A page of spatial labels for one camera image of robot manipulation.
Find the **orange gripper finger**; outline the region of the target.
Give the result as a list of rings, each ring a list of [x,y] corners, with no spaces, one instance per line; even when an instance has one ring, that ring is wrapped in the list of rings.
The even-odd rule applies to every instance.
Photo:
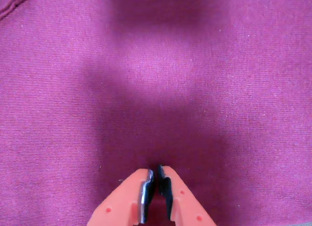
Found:
[[[216,226],[177,172],[158,166],[158,189],[166,201],[168,219],[176,226]]]
[[[88,225],[137,226],[146,223],[155,187],[152,170],[136,170],[95,209]]]

